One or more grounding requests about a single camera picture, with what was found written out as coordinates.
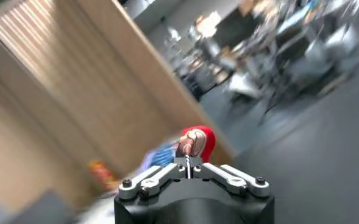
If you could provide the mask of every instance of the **white object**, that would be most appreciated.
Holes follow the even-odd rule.
[[[114,196],[100,199],[80,215],[77,224],[115,224]]]
[[[324,43],[320,40],[314,40],[305,51],[305,58],[312,63],[326,63],[328,52]]]
[[[348,56],[358,45],[358,38],[352,26],[344,25],[328,38],[325,47],[329,55],[339,60]]]
[[[261,97],[261,91],[253,83],[248,73],[234,74],[230,80],[228,90],[244,94],[255,99],[259,99]]]

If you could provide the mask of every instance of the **red object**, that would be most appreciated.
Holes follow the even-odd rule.
[[[105,190],[112,191],[117,187],[117,182],[113,178],[113,174],[102,161],[92,161],[89,167]]]
[[[183,130],[182,134],[185,135],[186,133],[188,133],[189,131],[194,130],[194,129],[201,130],[206,135],[206,145],[205,145],[204,150],[201,153],[201,158],[205,163],[207,163],[207,162],[209,162],[209,159],[210,159],[211,153],[213,152],[213,149],[215,149],[215,145],[216,145],[215,133],[213,132],[213,129],[211,129],[210,127],[200,125],[200,126],[186,128]]]

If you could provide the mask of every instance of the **gray floor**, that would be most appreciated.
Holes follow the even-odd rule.
[[[218,90],[210,94],[204,108],[241,150],[234,166],[270,182],[276,224],[359,223],[359,68],[328,96],[276,110],[261,128],[257,107],[229,116],[210,105]]]
[[[201,105],[237,154],[273,135],[316,101],[314,97],[301,97],[289,105],[275,108],[260,125],[265,103],[257,100],[231,103],[231,93],[225,88],[225,85],[221,85],[211,90],[202,98]]]
[[[355,27],[359,34],[359,20]],[[222,85],[207,93],[201,100],[201,106],[225,134],[237,155],[259,142],[283,135],[284,126],[319,101],[314,96],[300,97],[292,103],[273,109],[264,123],[259,125],[265,110],[264,103],[243,102],[232,106],[230,98],[230,93],[225,91],[225,86]]]

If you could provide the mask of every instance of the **wall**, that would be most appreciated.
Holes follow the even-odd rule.
[[[136,18],[140,15],[150,4],[146,0],[130,0],[123,6],[131,18]]]
[[[79,208],[92,183],[0,83],[0,206],[17,214],[49,189]]]
[[[240,0],[185,0],[177,9],[166,16],[167,24],[173,26],[178,32],[187,37],[188,29],[200,15],[208,15],[217,11],[223,18],[227,16]],[[160,24],[146,34],[149,41],[159,52],[164,52],[163,39],[167,35],[166,28]]]
[[[0,98],[9,100],[0,103],[0,204],[8,210],[51,189],[79,208],[96,193],[92,159],[123,177],[181,128],[213,125],[118,2],[11,3],[0,7],[0,91],[9,96]],[[229,163],[232,151],[215,133],[212,159]]]

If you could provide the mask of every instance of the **wooden wall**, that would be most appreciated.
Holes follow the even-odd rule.
[[[91,179],[0,84],[0,205],[16,214],[49,189],[74,208],[97,193]]]
[[[181,128],[212,125],[116,1],[11,0],[5,5],[0,7],[0,84],[35,125],[24,130],[20,144],[29,135],[38,139],[37,154],[29,155],[31,147],[21,154],[32,161],[21,170],[35,170],[41,163],[58,168],[32,171],[27,182],[36,194],[59,188],[65,200],[77,205],[81,200],[73,194],[92,194],[68,189],[83,180],[87,186],[93,183],[87,170],[92,159],[105,161],[122,177],[136,169],[146,151]],[[230,147],[215,132],[214,162],[229,163]],[[47,151],[61,153],[41,162]],[[70,163],[73,169],[67,168]],[[45,169],[61,174],[59,180],[33,184]],[[7,191],[0,190],[0,200],[7,201],[2,192]],[[23,195],[13,208],[26,205]]]

